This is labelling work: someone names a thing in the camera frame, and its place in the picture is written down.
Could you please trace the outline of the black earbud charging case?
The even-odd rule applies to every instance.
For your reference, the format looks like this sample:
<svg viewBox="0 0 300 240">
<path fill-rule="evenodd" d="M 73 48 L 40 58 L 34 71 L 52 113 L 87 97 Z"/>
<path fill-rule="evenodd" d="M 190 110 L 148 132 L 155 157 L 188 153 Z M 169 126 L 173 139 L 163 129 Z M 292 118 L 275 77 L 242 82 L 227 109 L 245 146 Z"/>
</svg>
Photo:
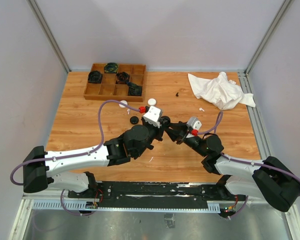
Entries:
<svg viewBox="0 0 300 240">
<path fill-rule="evenodd" d="M 162 128 L 169 128 L 171 124 L 171 119 L 168 116 L 162 116 L 159 120 Z"/>
</svg>

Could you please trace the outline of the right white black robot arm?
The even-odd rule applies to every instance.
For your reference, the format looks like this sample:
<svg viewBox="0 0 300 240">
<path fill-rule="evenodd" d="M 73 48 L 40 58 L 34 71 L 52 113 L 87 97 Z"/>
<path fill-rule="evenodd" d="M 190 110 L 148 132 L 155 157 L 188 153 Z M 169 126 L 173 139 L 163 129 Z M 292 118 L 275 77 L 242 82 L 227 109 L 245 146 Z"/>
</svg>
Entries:
<svg viewBox="0 0 300 240">
<path fill-rule="evenodd" d="M 276 210 L 287 212 L 300 197 L 300 178 L 278 158 L 250 160 L 223 153 L 224 147 L 216 132 L 199 132 L 199 120 L 170 123 L 164 131 L 177 144 L 186 144 L 203 157 L 204 169 L 222 175 L 217 196 L 228 200 L 233 195 L 264 199 Z"/>
</svg>

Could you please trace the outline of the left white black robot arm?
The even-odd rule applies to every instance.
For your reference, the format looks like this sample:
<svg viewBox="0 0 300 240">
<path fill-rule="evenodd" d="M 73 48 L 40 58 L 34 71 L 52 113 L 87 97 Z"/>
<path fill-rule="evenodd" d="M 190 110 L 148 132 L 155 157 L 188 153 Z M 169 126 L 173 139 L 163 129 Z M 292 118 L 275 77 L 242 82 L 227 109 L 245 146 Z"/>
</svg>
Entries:
<svg viewBox="0 0 300 240">
<path fill-rule="evenodd" d="M 23 191 L 27 194 L 46 189 L 69 190 L 91 198 L 97 193 L 95 177 L 90 172 L 74 173 L 88 167 L 110 167 L 139 158 L 153 149 L 153 140 L 162 140 L 164 128 L 143 121 L 119 137 L 88 148 L 69 151 L 45 151 L 34 147 L 23 161 Z"/>
</svg>

